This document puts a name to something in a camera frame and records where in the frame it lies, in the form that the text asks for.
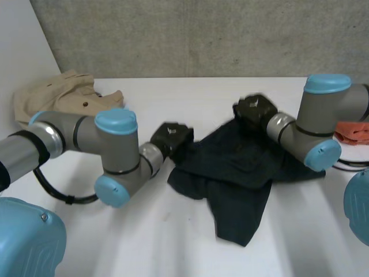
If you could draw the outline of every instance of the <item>beige cloth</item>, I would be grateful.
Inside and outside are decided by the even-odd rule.
[[[77,74],[74,70],[60,74],[14,94],[16,121],[25,128],[38,111],[95,116],[99,111],[123,106],[123,95],[116,91],[98,96],[93,89],[93,76]]]

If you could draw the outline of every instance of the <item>white wall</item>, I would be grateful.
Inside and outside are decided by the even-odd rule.
[[[60,73],[28,0],[0,0],[0,139],[15,131],[12,94]]]

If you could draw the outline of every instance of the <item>fabric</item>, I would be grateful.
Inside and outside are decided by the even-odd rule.
[[[325,176],[235,119],[194,143],[185,156],[172,160],[176,167],[168,183],[187,197],[208,199],[217,236],[242,246],[259,227],[273,181]]]
[[[369,145],[369,123],[339,122],[336,138],[349,145]]]
[[[70,70],[17,91],[13,102],[16,121],[25,128],[38,111],[95,116],[99,111],[123,106],[121,91],[101,97],[93,89],[93,84],[92,75]]]

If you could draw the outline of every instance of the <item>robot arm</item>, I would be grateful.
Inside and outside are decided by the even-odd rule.
[[[332,139],[338,121],[369,121],[369,90],[352,85],[345,75],[318,74],[307,79],[297,119],[278,112],[262,95],[240,100],[234,110],[236,117],[262,128],[307,167],[322,171],[341,155]]]
[[[158,172],[167,156],[193,141],[193,129],[164,123],[151,142],[139,146],[137,128],[135,114],[121,108],[102,111],[95,118],[40,112],[27,130],[0,142],[0,191],[49,158],[72,150],[101,156],[104,174],[96,180],[96,195],[107,205],[121,207]]]

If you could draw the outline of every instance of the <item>black cloth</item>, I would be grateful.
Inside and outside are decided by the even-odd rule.
[[[233,119],[173,156],[168,183],[192,199],[207,198],[219,238],[246,246],[259,227],[273,181],[325,176],[297,161],[264,133]]]

